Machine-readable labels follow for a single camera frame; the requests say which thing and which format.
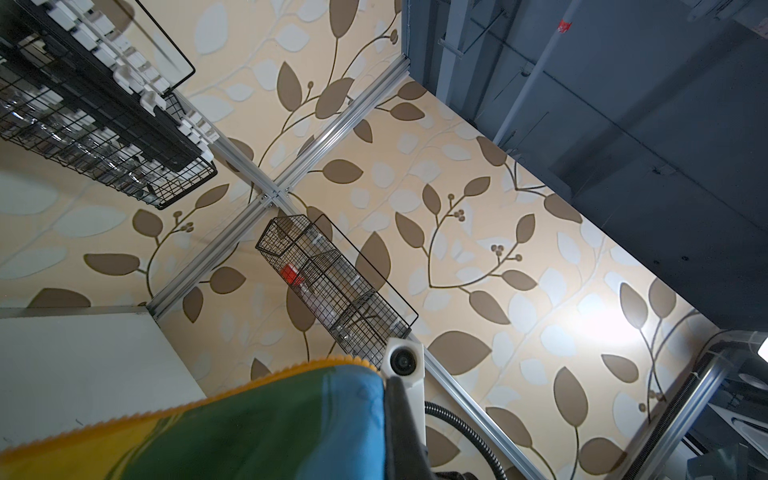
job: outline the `metal rail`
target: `metal rail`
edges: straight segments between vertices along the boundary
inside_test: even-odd
[[[418,342],[413,335],[411,340]],[[520,448],[514,444],[512,440],[499,428],[496,423],[491,420],[491,417],[485,413],[485,410],[456,382],[456,379],[448,373],[448,371],[440,365],[440,362],[429,352],[424,349],[424,363],[429,372],[435,380],[449,393],[451,397],[458,403],[458,406],[462,407],[462,410],[471,418],[480,429],[491,439],[503,453],[509,458],[509,461],[517,467],[517,469],[525,475],[528,480],[547,480],[546,477],[536,468],[531,460],[520,450]]]

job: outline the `wire basket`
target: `wire basket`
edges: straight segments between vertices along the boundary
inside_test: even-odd
[[[0,15],[0,137],[158,209],[217,174],[172,94],[153,115],[45,7]]]
[[[344,352],[381,366],[387,339],[392,336],[406,338],[418,314],[389,282],[386,283],[402,301],[405,310],[412,312],[410,322],[384,300],[328,240],[317,225],[320,219],[327,220],[327,217],[322,215],[315,223],[306,215],[275,217],[266,226],[256,249]],[[330,220],[327,220],[327,226],[328,229],[334,227]],[[367,262],[359,250],[358,254],[359,261]]]

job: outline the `dark gray panel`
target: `dark gray panel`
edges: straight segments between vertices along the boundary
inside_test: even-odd
[[[766,328],[768,235],[686,178],[620,171],[577,207],[718,326]]]

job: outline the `black wire basket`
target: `black wire basket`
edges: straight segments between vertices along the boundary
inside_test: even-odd
[[[179,131],[173,94],[150,113],[47,4],[0,6],[0,137],[158,209],[217,174]]]
[[[293,292],[304,302],[339,346],[352,356],[367,359],[380,367],[389,337],[406,338],[418,313],[386,281],[414,314],[407,322],[379,291],[336,248],[326,234],[336,231],[349,242],[325,215],[314,223],[306,215],[275,217],[266,226],[256,249],[280,274]],[[369,275],[381,273],[362,256]]]

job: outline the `metal pole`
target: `metal pole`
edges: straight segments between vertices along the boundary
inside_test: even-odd
[[[654,436],[659,429],[664,427],[664,423],[667,423],[667,427],[657,437],[657,441],[647,455],[643,458],[643,452],[641,452],[641,456],[634,460],[629,471],[624,475],[624,480],[629,478],[632,480],[651,480],[656,478],[657,470],[662,468],[667,462],[672,451],[677,447],[688,430],[690,430],[696,419],[699,418],[712,395],[720,388],[723,379],[735,368],[740,354],[743,355],[744,353],[744,351],[740,352],[734,349],[725,349],[720,353],[715,353],[709,364],[698,374],[698,382],[687,395],[685,395],[686,386],[680,389],[680,393],[684,395],[681,399],[682,403],[679,404],[680,406],[677,407],[677,397],[675,397],[667,407],[668,412],[673,412],[676,409],[677,413],[666,422],[665,415],[662,415],[659,424],[651,434],[649,442],[654,440]]]
[[[568,31],[568,29],[571,27],[571,20],[573,19],[574,13],[576,12],[576,9],[578,8],[580,3],[581,3],[581,0],[571,0],[571,4],[568,6],[568,9],[563,14],[563,18],[562,20],[560,20],[558,27],[554,30],[554,33],[549,38],[549,42],[547,43],[547,46],[544,47],[544,51],[541,53],[541,57],[539,57],[538,61],[536,62],[536,65],[533,67],[531,74],[528,76],[528,80],[525,82],[525,85],[523,85],[522,90],[520,90],[518,97],[515,99],[515,103],[512,104],[512,108],[509,109],[509,113],[507,113],[507,117],[504,119],[504,122],[502,123],[501,127],[496,132],[496,136],[493,137],[493,143],[497,145],[502,144],[502,140],[504,139],[507,132],[509,131],[509,127],[510,125],[512,125],[512,121],[520,112],[520,108],[522,108],[523,102],[525,102],[525,99],[528,97],[528,94],[531,93],[531,89],[536,83],[536,79],[538,78],[538,76],[544,70],[544,66],[547,63],[547,60],[549,60],[549,57],[552,55],[552,52],[554,51],[554,47],[558,44],[558,41],[560,41],[560,37],[562,37],[562,35],[566,31]]]
[[[456,65],[456,57],[461,57],[458,44],[462,40],[464,23],[471,8],[469,0],[452,0],[451,9],[448,12],[448,26],[445,29],[445,41],[439,42],[442,45],[442,59],[435,96],[446,105],[451,93],[451,77]]]

